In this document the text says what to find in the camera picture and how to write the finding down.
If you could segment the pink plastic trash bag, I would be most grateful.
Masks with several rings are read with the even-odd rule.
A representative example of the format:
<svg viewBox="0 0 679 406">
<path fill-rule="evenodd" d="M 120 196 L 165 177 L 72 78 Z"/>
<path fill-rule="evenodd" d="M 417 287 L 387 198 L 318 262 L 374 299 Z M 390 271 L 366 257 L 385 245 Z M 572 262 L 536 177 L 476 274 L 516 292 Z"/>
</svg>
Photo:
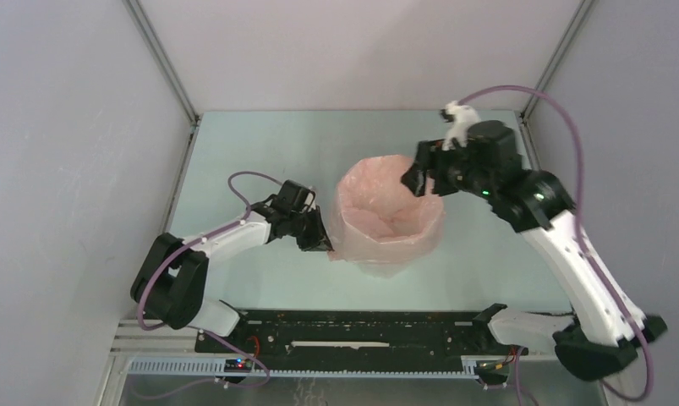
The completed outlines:
<svg viewBox="0 0 679 406">
<path fill-rule="evenodd" d="M 433 194 L 417 197 L 401 183 L 412 164 L 408 156 L 373 156 L 345 173 L 326 225 L 332 261 L 403 266 L 439 245 L 444 202 Z"/>
</svg>

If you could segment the white trash bin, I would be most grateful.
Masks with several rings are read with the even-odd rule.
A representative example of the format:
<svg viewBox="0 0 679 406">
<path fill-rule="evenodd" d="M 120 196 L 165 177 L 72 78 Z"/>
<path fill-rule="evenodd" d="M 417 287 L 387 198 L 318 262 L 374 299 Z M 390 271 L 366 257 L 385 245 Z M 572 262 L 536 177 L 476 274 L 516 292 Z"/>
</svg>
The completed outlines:
<svg viewBox="0 0 679 406">
<path fill-rule="evenodd" d="M 416 259 L 402 258 L 399 261 L 356 260 L 352 261 L 352 263 L 366 275 L 379 278 L 392 278 L 407 270 L 416 261 Z"/>
</svg>

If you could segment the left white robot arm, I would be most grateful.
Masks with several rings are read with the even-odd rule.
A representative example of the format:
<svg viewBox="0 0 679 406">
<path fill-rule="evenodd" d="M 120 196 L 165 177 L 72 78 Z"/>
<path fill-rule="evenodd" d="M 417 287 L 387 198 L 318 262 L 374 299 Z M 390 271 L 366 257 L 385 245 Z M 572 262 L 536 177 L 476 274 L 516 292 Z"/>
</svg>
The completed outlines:
<svg viewBox="0 0 679 406">
<path fill-rule="evenodd" d="M 186 239 L 171 233 L 158 236 L 130 296 L 142 314 L 162 326 L 213 332 L 226 351 L 238 352 L 248 341 L 248 330 L 231 305 L 205 296 L 210 264 L 284 237 L 295 239 L 303 252 L 333 250 L 315 192 L 292 180 L 285 181 L 277 193 L 249 205 L 240 218 L 215 230 Z"/>
</svg>

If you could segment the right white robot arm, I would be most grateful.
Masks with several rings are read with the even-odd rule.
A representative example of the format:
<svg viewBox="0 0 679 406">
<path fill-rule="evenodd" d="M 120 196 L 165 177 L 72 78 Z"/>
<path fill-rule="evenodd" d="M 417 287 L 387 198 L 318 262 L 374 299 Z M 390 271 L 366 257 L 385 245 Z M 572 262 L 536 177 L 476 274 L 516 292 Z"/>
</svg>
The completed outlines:
<svg viewBox="0 0 679 406">
<path fill-rule="evenodd" d="M 504 123 L 473 124 L 464 142 L 420 142 L 401 181 L 415 196 L 466 192 L 484 199 L 544 258 L 569 299 L 569 315 L 493 304 L 474 319 L 472 340 L 480 352 L 523 346 L 554 354 L 580 380 L 598 381 L 623 371 L 642 343 L 666 331 L 660 316 L 628 299 L 586 235 L 576 231 L 577 209 L 560 180 L 523 166 L 516 135 Z"/>
</svg>

